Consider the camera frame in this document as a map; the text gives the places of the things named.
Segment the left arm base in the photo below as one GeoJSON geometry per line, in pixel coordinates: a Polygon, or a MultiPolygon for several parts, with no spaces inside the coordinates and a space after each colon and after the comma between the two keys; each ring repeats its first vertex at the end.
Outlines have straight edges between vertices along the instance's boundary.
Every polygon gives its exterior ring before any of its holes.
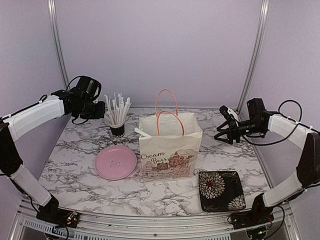
{"type": "Polygon", "coordinates": [[[58,226],[76,228],[78,226],[80,214],[76,210],[67,210],[59,207],[59,201],[50,196],[49,202],[45,206],[38,207],[36,218],[58,226]]]}

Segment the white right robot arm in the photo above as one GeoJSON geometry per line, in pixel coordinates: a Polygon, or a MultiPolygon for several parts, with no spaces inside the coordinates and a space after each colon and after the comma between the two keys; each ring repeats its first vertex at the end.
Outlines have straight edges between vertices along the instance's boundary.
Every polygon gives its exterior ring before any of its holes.
{"type": "Polygon", "coordinates": [[[288,142],[296,147],[296,167],[278,185],[254,199],[247,219],[258,224],[267,216],[267,209],[296,198],[309,188],[320,184],[320,132],[280,112],[265,108],[261,98],[247,103],[249,118],[240,120],[237,114],[223,105],[219,112],[225,121],[217,127],[215,139],[227,144],[244,140],[255,147],[271,147],[288,142]]]}

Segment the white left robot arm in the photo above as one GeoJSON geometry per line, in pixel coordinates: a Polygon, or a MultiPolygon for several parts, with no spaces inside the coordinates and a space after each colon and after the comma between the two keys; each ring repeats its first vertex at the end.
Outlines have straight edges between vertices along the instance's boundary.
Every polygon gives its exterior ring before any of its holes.
{"type": "Polygon", "coordinates": [[[98,100],[102,85],[89,76],[44,94],[35,102],[20,102],[19,110],[0,118],[0,175],[40,206],[52,199],[39,183],[44,165],[68,120],[82,125],[103,119],[105,102],[98,100]]]}

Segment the white single straw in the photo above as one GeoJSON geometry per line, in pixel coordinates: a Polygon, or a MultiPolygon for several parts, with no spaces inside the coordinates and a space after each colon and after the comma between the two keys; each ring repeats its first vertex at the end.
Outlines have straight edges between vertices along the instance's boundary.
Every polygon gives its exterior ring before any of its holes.
{"type": "Polygon", "coordinates": [[[139,129],[139,128],[135,128],[134,131],[138,134],[140,134],[141,136],[143,137],[146,137],[146,138],[150,138],[152,137],[151,135],[149,135],[148,133],[144,132],[143,130],[139,129]]]}

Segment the cream bear paper bag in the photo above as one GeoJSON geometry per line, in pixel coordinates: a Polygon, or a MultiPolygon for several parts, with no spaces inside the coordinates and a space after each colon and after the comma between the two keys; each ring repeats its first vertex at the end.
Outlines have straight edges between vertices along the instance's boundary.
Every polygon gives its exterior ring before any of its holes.
{"type": "Polygon", "coordinates": [[[139,118],[141,177],[145,183],[191,178],[203,131],[193,112],[155,110],[139,118]]]}

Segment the black floral square plate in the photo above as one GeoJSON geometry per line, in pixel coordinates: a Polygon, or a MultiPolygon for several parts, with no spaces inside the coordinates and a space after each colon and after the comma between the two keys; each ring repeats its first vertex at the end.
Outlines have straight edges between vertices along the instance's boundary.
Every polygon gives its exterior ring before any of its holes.
{"type": "Polygon", "coordinates": [[[246,201],[236,171],[201,171],[198,173],[201,209],[207,213],[240,211],[246,201]]]}

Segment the pink round plate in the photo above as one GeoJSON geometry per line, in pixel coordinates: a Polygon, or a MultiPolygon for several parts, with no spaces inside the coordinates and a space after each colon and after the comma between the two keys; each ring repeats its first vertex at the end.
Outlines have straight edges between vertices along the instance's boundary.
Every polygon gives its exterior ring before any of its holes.
{"type": "Polygon", "coordinates": [[[114,145],[100,151],[94,161],[97,174],[111,181],[129,176],[137,166],[137,156],[127,146],[114,145]]]}

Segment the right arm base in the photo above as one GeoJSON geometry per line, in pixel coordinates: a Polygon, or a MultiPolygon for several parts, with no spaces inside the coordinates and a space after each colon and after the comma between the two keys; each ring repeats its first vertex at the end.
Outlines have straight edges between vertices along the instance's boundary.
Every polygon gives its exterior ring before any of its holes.
{"type": "Polygon", "coordinates": [[[251,210],[232,213],[228,221],[235,230],[261,225],[274,220],[273,209],[265,206],[261,193],[255,197],[251,210]]]}

